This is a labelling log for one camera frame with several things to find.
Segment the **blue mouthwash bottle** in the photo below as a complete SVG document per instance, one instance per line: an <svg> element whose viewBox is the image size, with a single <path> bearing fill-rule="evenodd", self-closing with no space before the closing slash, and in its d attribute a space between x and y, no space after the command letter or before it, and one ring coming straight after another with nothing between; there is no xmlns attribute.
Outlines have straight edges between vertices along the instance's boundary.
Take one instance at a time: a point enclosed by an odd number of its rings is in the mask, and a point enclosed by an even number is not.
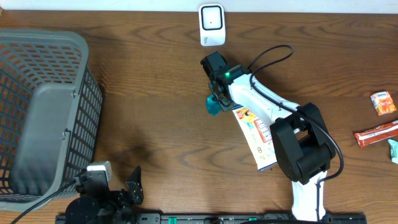
<svg viewBox="0 0 398 224"><path fill-rule="evenodd" d="M218 103L218 99L215 95L210 95L206 99L206 109L212 116L216 116L221 111L221 106Z"/></svg>

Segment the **cream snack bag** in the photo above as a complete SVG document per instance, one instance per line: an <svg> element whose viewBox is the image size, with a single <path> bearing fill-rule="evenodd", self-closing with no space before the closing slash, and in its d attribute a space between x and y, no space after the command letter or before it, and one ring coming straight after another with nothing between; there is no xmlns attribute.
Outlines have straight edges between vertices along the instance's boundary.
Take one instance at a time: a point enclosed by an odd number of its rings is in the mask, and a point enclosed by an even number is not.
<svg viewBox="0 0 398 224"><path fill-rule="evenodd" d="M262 172L276 164L277 159L268 125L245 107L235 108L233 114L248 142L258 171Z"/></svg>

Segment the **red snack bar wrapper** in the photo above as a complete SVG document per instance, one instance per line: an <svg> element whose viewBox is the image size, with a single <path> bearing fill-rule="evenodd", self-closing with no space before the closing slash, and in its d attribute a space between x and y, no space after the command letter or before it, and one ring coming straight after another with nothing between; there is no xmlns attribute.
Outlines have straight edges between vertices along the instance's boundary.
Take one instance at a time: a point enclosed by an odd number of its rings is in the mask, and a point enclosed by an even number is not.
<svg viewBox="0 0 398 224"><path fill-rule="evenodd" d="M382 124L375 128L354 133L359 147L365 147L370 144L397 136L397 121Z"/></svg>

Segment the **small orange packet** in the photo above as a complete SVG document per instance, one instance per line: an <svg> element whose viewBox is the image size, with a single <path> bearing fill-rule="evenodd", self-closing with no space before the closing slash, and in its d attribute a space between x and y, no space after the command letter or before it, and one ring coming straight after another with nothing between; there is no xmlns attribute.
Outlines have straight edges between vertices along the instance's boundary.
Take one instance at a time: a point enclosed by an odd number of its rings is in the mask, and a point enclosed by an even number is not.
<svg viewBox="0 0 398 224"><path fill-rule="evenodd" d="M371 101L379 116L393 113L397 110L388 91L382 91L371 95Z"/></svg>

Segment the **light blue wipes packet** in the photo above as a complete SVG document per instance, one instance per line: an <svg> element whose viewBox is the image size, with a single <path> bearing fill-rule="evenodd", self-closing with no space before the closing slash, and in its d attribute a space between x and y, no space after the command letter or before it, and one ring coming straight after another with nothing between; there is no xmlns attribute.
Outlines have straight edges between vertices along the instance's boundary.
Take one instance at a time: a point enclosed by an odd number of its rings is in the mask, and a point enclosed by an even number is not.
<svg viewBox="0 0 398 224"><path fill-rule="evenodd" d="M393 139L387 140L390 145L391 161L398 164L398 142Z"/></svg>

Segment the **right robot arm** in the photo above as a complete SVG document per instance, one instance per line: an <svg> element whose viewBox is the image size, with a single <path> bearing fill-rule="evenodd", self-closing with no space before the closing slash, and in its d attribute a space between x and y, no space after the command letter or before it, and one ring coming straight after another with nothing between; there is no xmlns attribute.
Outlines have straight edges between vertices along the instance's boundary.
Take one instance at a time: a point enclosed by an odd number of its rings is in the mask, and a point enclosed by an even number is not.
<svg viewBox="0 0 398 224"><path fill-rule="evenodd" d="M219 109L245 106L269 127L277 163L292 181L293 216L320 221L326 214L323 181L336 156L336 145L320 110L312 103L300 106L283 99L240 65L203 69L210 80L210 99L219 104Z"/></svg>

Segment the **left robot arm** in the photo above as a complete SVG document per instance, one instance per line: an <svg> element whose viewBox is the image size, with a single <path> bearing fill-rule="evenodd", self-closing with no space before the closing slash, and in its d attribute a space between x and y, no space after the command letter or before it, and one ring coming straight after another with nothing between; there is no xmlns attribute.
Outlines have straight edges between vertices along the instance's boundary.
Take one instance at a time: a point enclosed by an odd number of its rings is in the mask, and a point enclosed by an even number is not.
<svg viewBox="0 0 398 224"><path fill-rule="evenodd" d="M76 191L80 196L72 201L65 212L69 224L136 223L131 208L141 204L144 193L141 181L141 167L137 166L126 181L127 190L110 190L108 182L113 172L108 161L94 162L77 176Z"/></svg>

